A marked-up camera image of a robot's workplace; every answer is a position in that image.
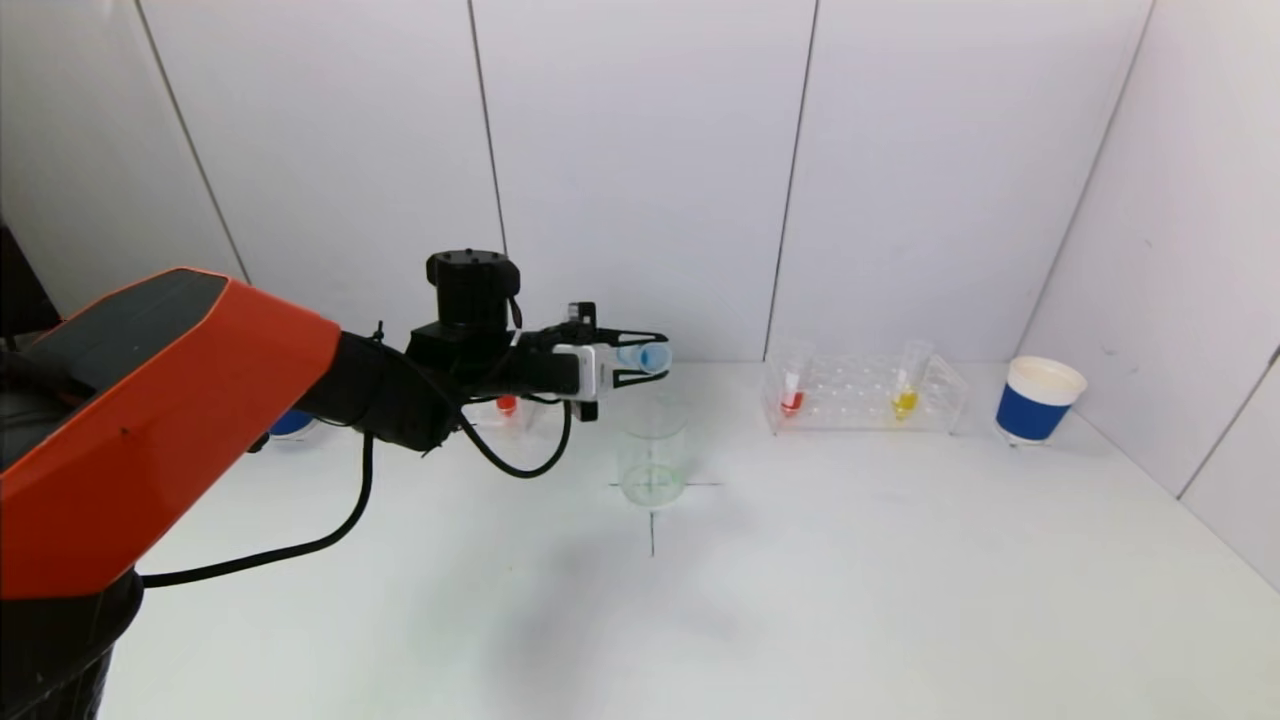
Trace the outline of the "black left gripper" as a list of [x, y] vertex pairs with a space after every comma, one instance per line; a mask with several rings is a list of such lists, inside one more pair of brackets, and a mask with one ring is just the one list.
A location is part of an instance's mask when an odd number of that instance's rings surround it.
[[[657, 332], [618, 331], [539, 331], [525, 336], [521, 374], [531, 393], [550, 395], [570, 404], [580, 421], [598, 421], [605, 393], [604, 347], [622, 348], [649, 343], [668, 343]], [[611, 388], [622, 389], [664, 379], [667, 372], [645, 373], [634, 368], [611, 370]]]

